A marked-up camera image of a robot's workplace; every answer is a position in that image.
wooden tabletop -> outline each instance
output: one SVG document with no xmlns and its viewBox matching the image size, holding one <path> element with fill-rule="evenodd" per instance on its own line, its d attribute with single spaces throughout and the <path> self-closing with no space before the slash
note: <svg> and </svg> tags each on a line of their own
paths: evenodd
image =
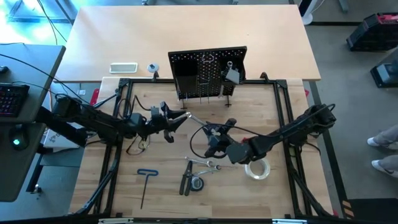
<svg viewBox="0 0 398 224">
<path fill-rule="evenodd" d="M 57 78 L 100 82 L 117 62 L 137 62 L 143 77 L 158 63 L 172 78 L 168 52 L 239 46 L 246 78 L 321 79 L 296 5 L 81 7 Z"/>
<path fill-rule="evenodd" d="M 99 100 L 112 95 L 118 82 L 119 78 L 105 77 Z M 288 84 L 292 109 L 297 117 L 308 108 L 303 83 L 301 80 L 288 80 Z M 159 106 L 161 101 L 166 101 L 172 110 L 182 107 L 181 101 L 177 101 L 174 84 L 134 84 L 133 92 L 147 108 Z M 188 107 L 187 111 L 204 121 L 224 123 L 228 118 L 235 118 L 238 121 L 237 126 L 264 134 L 279 128 L 271 86 L 237 86 L 230 100 L 232 106 L 229 108 L 224 105 L 225 99 L 217 97 L 210 98 L 210 104 L 207 98 L 202 98 L 201 104 L 199 99 L 189 99 L 185 106 Z M 100 110 L 111 114 L 113 108 L 114 100 L 107 102 Z M 134 111 L 150 118 L 149 112 L 143 111 L 137 104 Z M 273 150 L 267 153 L 266 158 L 271 164 L 271 173 L 267 179 L 250 179 L 244 174 L 242 165 L 232 165 L 228 158 L 211 159 L 221 165 L 221 171 L 201 176 L 205 181 L 202 191 L 191 192 L 188 197 L 179 195 L 182 174 L 187 166 L 184 157 L 196 158 L 190 151 L 188 141 L 199 127 L 196 122 L 186 120 L 177 132 L 173 133 L 175 142 L 172 144 L 164 140 L 162 133 L 153 134 L 148 150 L 139 156 L 130 156 L 125 152 L 131 143 L 129 139 L 125 140 L 112 213 L 123 212 L 124 217 L 152 218 L 282 218 L 286 213 L 293 214 L 281 144 L 275 145 Z M 232 129 L 229 133 L 237 141 L 252 136 L 237 129 Z M 198 153 L 203 154 L 207 148 L 205 135 L 199 132 L 193 143 Z M 137 144 L 134 143 L 132 148 L 137 149 Z M 70 205 L 71 212 L 81 208 L 97 187 L 104 150 L 103 144 L 92 144 L 85 149 Z M 318 151 L 305 145 L 302 160 L 309 189 L 324 208 L 331 212 Z M 140 205 L 145 177 L 137 175 L 137 169 L 140 168 L 159 171 L 157 177 L 149 177 L 142 210 Z M 194 172 L 205 169 L 204 166 L 193 165 Z"/>
</svg>

keyboard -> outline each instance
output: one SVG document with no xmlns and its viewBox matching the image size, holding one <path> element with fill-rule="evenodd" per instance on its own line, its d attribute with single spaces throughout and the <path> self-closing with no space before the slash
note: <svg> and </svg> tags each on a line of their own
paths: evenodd
<svg viewBox="0 0 398 224">
<path fill-rule="evenodd" d="M 0 117 L 18 117 L 28 91 L 28 85 L 0 83 Z"/>
</svg>

computer mouse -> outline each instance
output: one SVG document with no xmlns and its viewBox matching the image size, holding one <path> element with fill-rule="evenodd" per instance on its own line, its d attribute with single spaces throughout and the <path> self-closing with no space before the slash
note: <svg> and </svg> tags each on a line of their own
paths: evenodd
<svg viewBox="0 0 398 224">
<path fill-rule="evenodd" d="M 8 138 L 15 150 L 23 150 L 29 145 L 29 137 L 25 124 L 17 124 L 8 132 Z"/>
</svg>

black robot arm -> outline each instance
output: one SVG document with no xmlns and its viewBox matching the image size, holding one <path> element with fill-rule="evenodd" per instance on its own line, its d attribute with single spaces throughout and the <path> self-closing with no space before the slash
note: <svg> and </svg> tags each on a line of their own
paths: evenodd
<svg viewBox="0 0 398 224">
<path fill-rule="evenodd" d="M 160 109 L 155 106 L 150 108 L 150 119 L 140 113 L 132 113 L 126 119 L 119 119 L 68 96 L 57 99 L 53 109 L 57 120 L 80 124 L 85 130 L 97 132 L 103 142 L 114 145 L 118 136 L 131 139 L 138 134 L 146 140 L 149 135 L 160 131 L 164 131 L 167 142 L 174 142 L 170 132 L 175 132 L 187 119 L 186 116 L 179 118 L 183 114 L 184 111 L 172 111 L 165 102 L 161 102 Z"/>
<path fill-rule="evenodd" d="M 303 146 L 309 134 L 322 134 L 335 124 L 336 118 L 331 113 L 330 106 L 313 105 L 286 126 L 268 135 L 254 136 L 245 139 L 243 142 L 235 141 L 228 134 L 228 131 L 236 123 L 235 119 L 229 119 L 225 125 L 209 123 L 206 125 L 206 129 L 203 128 L 208 137 L 209 145 L 205 157 L 222 158 L 228 156 L 233 164 L 249 164 L 251 161 L 264 158 L 275 144 L 283 140 L 287 140 L 293 146 Z M 215 152 L 225 153 L 217 156 Z"/>
</svg>

person's foot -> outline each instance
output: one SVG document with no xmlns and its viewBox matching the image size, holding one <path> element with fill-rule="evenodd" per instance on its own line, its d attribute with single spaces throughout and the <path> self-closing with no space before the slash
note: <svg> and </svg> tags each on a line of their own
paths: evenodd
<svg viewBox="0 0 398 224">
<path fill-rule="evenodd" d="M 381 146 L 381 147 L 385 147 L 385 148 L 392 149 L 392 150 L 398 150 L 398 144 L 396 142 L 391 143 L 391 144 L 386 145 L 386 146 L 382 146 L 382 145 L 380 145 L 380 144 L 378 144 L 378 143 L 376 143 L 374 141 L 374 137 L 371 137 L 371 138 L 368 139 L 368 145 L 374 146 L 374 147 Z"/>
<path fill-rule="evenodd" d="M 383 167 L 380 166 L 379 161 L 380 161 L 380 160 L 372 161 L 372 166 L 373 166 L 373 168 L 377 169 L 377 170 L 380 171 L 380 172 L 383 172 L 383 173 L 385 173 L 385 174 L 388 174 L 388 175 L 390 175 L 391 177 L 398 178 L 398 172 L 393 171 L 393 170 L 386 170 L 385 168 L 383 168 Z"/>
</svg>

